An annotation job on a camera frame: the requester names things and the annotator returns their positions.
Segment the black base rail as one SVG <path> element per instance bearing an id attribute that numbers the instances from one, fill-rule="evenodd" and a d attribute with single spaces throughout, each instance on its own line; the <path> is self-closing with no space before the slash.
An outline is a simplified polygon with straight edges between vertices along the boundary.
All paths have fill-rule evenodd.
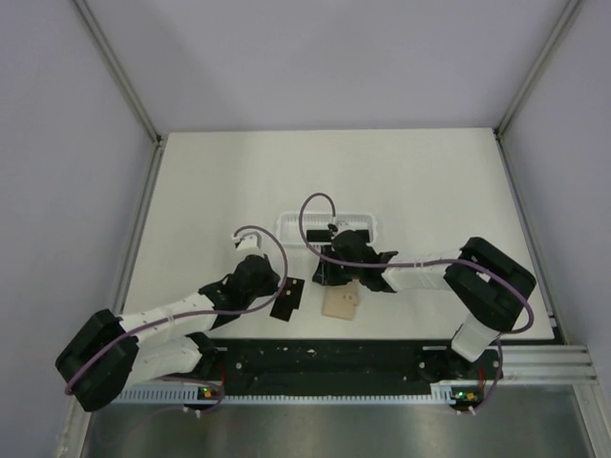
<path id="1" fill-rule="evenodd" d="M 192 377 L 221 382 L 231 396 L 373 396 L 427 394 L 441 381 L 491 382 L 496 349 L 469 363 L 447 341 L 212 340 Z"/>

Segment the left aluminium frame post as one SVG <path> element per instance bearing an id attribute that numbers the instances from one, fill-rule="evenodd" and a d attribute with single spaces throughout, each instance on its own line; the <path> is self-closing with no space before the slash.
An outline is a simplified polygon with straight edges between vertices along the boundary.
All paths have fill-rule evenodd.
<path id="1" fill-rule="evenodd" d="M 130 108 L 136 121 L 142 127 L 144 133 L 151 142 L 158 146 L 162 141 L 162 135 L 158 132 L 152 118 L 147 113 L 136 88 L 132 84 L 132 81 L 116 55 L 106 33 L 95 17 L 95 13 L 91 6 L 85 0 L 71 0 L 70 4 L 81 21 L 84 30 L 92 39 L 102 63 L 114 80 L 116 87 Z"/>

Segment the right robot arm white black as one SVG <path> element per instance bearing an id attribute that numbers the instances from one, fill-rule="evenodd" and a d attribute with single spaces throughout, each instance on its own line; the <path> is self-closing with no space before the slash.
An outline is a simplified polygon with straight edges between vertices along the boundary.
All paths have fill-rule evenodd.
<path id="1" fill-rule="evenodd" d="M 318 258 L 312 281 L 341 286 L 358 281 L 371 292 L 407 290 L 453 292 L 466 306 L 467 318 L 445 357 L 448 370 L 465 378 L 476 371 L 484 350 L 505 334 L 517 334 L 534 324 L 528 299 L 535 276 L 481 237 L 471 237 L 453 258 L 400 261 L 396 251 L 376 252 L 360 230 L 330 224 L 303 233 L 305 246 Z"/>

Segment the white plastic basket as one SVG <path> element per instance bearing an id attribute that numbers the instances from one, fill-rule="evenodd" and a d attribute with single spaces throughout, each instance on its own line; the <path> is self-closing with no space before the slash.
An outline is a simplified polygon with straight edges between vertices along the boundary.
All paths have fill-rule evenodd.
<path id="1" fill-rule="evenodd" d="M 377 220 L 368 213 L 338 213 L 334 218 L 322 212 L 305 212 L 303 228 L 313 246 L 330 245 L 331 237 L 346 230 L 355 231 L 367 244 L 377 240 Z M 299 213 L 284 212 L 276 221 L 276 237 L 285 247 L 305 247 L 299 230 Z"/>

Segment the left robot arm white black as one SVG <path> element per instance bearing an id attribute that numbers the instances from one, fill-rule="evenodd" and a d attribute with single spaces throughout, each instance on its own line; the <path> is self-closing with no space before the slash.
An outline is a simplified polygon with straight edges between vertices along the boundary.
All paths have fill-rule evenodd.
<path id="1" fill-rule="evenodd" d="M 176 377 L 215 382 L 219 351 L 208 332 L 274 302 L 284 283 L 266 255 L 249 255 L 222 279 L 146 312 L 94 313 L 54 366 L 87 412 L 110 404 L 133 385 Z"/>

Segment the beige card holder wallet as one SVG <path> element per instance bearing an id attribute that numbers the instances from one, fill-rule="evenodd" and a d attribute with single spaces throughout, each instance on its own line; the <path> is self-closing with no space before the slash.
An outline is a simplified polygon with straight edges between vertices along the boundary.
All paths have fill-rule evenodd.
<path id="1" fill-rule="evenodd" d="M 329 318 L 352 321 L 360 303 L 359 283 L 350 282 L 341 286 L 326 288 L 322 315 Z"/>

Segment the right aluminium frame post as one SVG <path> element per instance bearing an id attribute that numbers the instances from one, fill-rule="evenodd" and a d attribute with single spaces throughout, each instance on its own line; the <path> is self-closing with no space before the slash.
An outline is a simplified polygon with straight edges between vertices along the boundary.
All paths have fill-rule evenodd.
<path id="1" fill-rule="evenodd" d="M 558 19 L 547 34 L 546 39 L 537 52 L 536 58 L 524 75 L 507 109 L 494 128 L 495 138 L 498 142 L 502 140 L 512 127 L 530 94 L 536 88 L 567 34 L 572 29 L 585 4 L 586 2 L 583 0 L 564 2 Z"/>

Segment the aluminium frame post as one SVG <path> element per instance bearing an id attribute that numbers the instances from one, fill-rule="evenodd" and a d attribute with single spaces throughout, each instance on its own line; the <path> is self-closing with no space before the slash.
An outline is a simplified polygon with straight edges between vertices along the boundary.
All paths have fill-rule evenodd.
<path id="1" fill-rule="evenodd" d="M 81 21 L 84 30 L 92 39 L 102 63 L 114 80 L 116 87 L 130 108 L 136 121 L 142 127 L 144 133 L 151 142 L 158 146 L 162 141 L 162 135 L 158 132 L 152 118 L 147 113 L 136 88 L 132 84 L 132 81 L 116 55 L 106 33 L 95 17 L 95 13 L 91 6 L 85 0 L 71 0 L 70 4 Z"/>
<path id="2" fill-rule="evenodd" d="M 507 109 L 494 128 L 495 138 L 498 142 L 502 140 L 512 127 L 530 94 L 536 88 L 567 34 L 572 29 L 585 4 L 586 2 L 583 0 L 564 2 L 558 19 L 547 34 L 546 39 L 537 52 L 536 58 L 524 75 Z"/>

